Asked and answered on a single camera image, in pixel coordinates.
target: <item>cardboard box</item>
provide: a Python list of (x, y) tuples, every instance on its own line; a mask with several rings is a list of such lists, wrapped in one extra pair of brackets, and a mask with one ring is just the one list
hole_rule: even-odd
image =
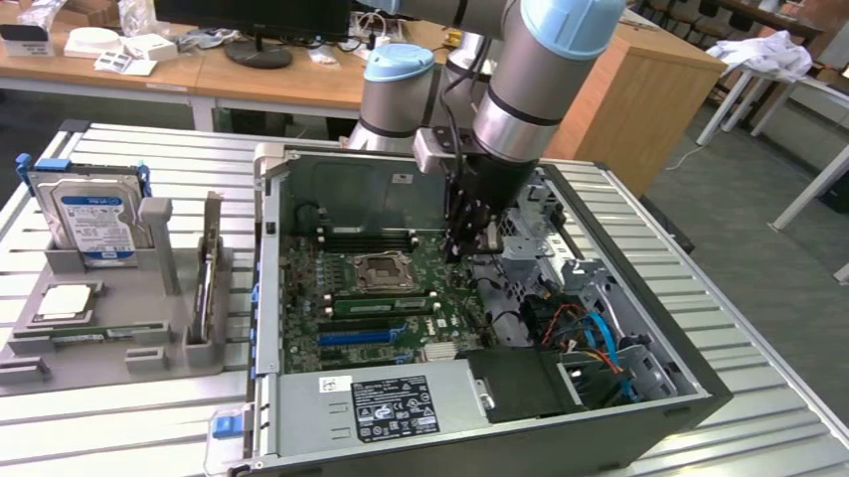
[[(21, 10), (31, 6), (33, 0), (18, 0)], [(117, 21), (114, 0), (68, 0), (55, 14), (54, 22), (80, 27), (102, 27)]]

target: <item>monitor stand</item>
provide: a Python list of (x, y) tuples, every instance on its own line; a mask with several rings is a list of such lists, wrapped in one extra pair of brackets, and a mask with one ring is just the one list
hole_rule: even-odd
[(280, 45), (262, 45), (262, 36), (253, 42), (232, 42), (224, 46), (224, 54), (238, 65), (272, 70), (284, 68), (292, 62), (292, 53)]

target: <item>hard drive label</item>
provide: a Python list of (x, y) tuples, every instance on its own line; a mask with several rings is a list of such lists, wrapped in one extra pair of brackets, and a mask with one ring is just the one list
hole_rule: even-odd
[(423, 376), (352, 383), (356, 437), (361, 442), (439, 432), (436, 409)]
[(65, 196), (62, 209), (81, 253), (92, 258), (126, 258), (134, 252), (129, 226), (120, 220), (120, 197)]

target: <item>computer monitor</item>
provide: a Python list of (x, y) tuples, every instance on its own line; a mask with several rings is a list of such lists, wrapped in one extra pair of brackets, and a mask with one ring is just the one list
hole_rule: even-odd
[(347, 37), (349, 0), (154, 0), (156, 19), (201, 28), (229, 28), (254, 35), (226, 45), (226, 57), (253, 68), (281, 68), (292, 54), (262, 45), (262, 37)]

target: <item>light blue joint cap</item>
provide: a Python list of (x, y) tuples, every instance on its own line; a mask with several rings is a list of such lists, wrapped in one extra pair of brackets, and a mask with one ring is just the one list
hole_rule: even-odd
[(379, 8), (389, 15), (395, 15), (400, 9), (400, 0), (357, 0), (365, 7)]
[(532, 37), (555, 55), (591, 60), (607, 49), (624, 0), (521, 0)]
[(433, 68), (433, 52), (416, 45), (388, 44), (375, 48), (365, 65), (367, 81), (399, 81)]

